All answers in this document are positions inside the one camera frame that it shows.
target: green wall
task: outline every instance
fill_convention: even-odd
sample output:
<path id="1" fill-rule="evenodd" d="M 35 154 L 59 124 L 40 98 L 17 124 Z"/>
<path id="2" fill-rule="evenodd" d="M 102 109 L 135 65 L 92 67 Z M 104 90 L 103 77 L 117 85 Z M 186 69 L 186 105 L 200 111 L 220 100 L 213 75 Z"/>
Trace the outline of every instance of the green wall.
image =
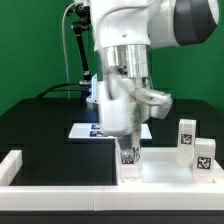
<path id="1" fill-rule="evenodd" d="M 70 0 L 0 1 L 0 114 L 24 98 L 66 82 L 61 20 Z M 214 35 L 203 45 L 154 50 L 154 87 L 174 98 L 202 99 L 224 113 L 224 1 Z M 72 21 L 66 19 L 71 80 L 82 70 Z M 91 33 L 84 34 L 90 69 L 96 71 Z"/>

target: black table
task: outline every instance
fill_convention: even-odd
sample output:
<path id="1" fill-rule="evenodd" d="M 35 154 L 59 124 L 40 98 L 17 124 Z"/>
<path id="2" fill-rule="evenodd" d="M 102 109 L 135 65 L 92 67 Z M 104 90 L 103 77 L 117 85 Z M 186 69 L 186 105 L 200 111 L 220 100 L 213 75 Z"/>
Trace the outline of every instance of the black table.
<path id="1" fill-rule="evenodd" d="M 153 139 L 143 141 L 143 147 L 176 146 L 180 119 L 197 120 L 196 137 L 216 139 L 216 160 L 224 166 L 224 116 L 200 100 L 174 100 L 165 120 L 148 120 Z M 73 123 L 97 122 L 97 110 L 87 108 L 79 99 L 19 102 L 0 117 L 0 160 L 12 149 L 23 151 L 23 167 L 12 185 L 116 185 L 114 140 L 68 139 Z M 223 217 L 223 211 L 1 211 L 0 221 L 4 222 L 0 223 L 206 224 L 222 223 Z"/>

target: white tray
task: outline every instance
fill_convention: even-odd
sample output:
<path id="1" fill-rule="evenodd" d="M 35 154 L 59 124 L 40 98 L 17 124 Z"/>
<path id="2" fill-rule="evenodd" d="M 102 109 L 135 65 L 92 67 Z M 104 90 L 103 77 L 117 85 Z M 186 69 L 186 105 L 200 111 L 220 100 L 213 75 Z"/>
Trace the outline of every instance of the white tray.
<path id="1" fill-rule="evenodd" d="M 175 148 L 147 148 L 143 154 L 142 183 L 1 186 L 0 210 L 224 210 L 224 172 L 216 162 L 213 183 L 193 182 L 190 168 L 175 164 Z"/>

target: black cable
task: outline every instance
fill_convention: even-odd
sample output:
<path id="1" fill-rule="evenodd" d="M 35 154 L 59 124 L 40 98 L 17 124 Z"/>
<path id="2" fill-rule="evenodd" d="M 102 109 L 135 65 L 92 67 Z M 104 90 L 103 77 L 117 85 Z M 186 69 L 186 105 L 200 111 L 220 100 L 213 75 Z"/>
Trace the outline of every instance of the black cable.
<path id="1" fill-rule="evenodd" d="M 37 98 L 43 98 L 46 94 L 51 92 L 89 92 L 89 89 L 57 89 L 57 90 L 49 90 L 44 91 L 43 93 L 39 94 Z"/>
<path id="2" fill-rule="evenodd" d="M 40 93 L 37 96 L 37 98 L 42 98 L 45 94 L 47 94 L 51 90 L 61 88 L 61 87 L 65 87 L 65 86 L 76 86 L 76 85 L 79 85 L 79 83 L 78 82 L 71 82 L 71 83 L 62 83 L 62 84 L 59 84 L 59 85 L 55 85 L 55 86 L 52 86 L 52 87 L 46 89 L 44 92 Z"/>

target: cable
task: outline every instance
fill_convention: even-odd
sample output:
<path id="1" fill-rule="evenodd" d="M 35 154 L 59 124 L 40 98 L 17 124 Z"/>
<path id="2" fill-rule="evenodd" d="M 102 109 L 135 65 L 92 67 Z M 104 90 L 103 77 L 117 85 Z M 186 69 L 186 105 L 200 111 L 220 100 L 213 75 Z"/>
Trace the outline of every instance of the cable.
<path id="1" fill-rule="evenodd" d="M 67 79 L 68 83 L 70 82 L 70 74 L 69 74 L 68 56 L 67 56 L 66 41 L 65 41 L 65 17 L 67 15 L 69 9 L 74 5 L 76 5 L 76 3 L 72 3 L 66 8 L 63 18 L 62 18 L 62 43 L 63 43 L 63 51 L 64 51 L 66 79 Z"/>
<path id="2" fill-rule="evenodd" d="M 79 83 L 73 82 L 73 83 L 62 83 L 59 85 L 55 85 L 55 86 L 52 86 L 52 87 L 46 89 L 44 92 L 40 93 L 37 96 L 37 98 L 42 98 L 45 94 L 47 94 L 48 92 L 51 92 L 52 90 L 55 90 L 57 88 L 61 88 L 61 87 L 65 87 L 65 86 L 76 86 L 76 85 L 79 85 Z"/>
<path id="3" fill-rule="evenodd" d="M 52 93 L 52 92 L 89 92 L 89 90 L 88 89 L 58 89 L 58 90 L 50 90 L 50 91 L 48 91 L 48 92 L 44 92 L 44 93 L 42 93 L 42 94 L 39 94 L 38 96 L 37 96 L 37 98 L 43 98 L 46 94 L 48 94 L 48 93 Z"/>

